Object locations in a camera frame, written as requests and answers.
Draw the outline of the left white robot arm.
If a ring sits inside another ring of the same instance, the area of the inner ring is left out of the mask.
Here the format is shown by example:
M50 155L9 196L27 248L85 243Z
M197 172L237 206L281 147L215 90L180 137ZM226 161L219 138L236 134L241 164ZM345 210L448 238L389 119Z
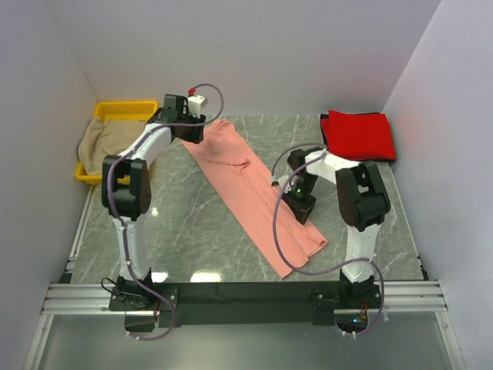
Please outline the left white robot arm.
M166 94L163 107L145 123L138 138L102 163L102 204L112 216L119 242L119 276L112 298L135 309L155 300L151 267L145 252L144 223L152 191L149 167L175 138L200 143L206 117L206 98L194 88L186 96Z

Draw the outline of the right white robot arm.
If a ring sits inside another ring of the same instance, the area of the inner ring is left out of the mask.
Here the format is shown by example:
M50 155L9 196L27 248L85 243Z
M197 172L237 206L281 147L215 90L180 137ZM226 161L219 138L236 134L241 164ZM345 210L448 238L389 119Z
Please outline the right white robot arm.
M322 147L295 149L287 163L294 172L282 182L282 199L297 221L305 224L314 209L311 194L318 179L336 186L338 208L347 225L344 266L340 269L338 298L354 308L361 303L383 304L384 289L374 282L374 250L378 232L391 209L390 198L377 164L335 156Z

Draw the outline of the pink t shirt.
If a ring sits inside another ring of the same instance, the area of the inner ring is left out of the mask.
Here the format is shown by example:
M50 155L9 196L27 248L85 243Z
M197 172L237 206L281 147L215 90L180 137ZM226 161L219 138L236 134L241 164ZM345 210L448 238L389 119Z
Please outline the pink t shirt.
M271 186L270 171L234 125L218 119L206 127L199 144L183 142L222 201L249 238L281 277L293 269L282 260L273 239L273 210L279 190ZM295 267L327 245L310 222L301 224L282 203L277 214L277 237L283 255Z

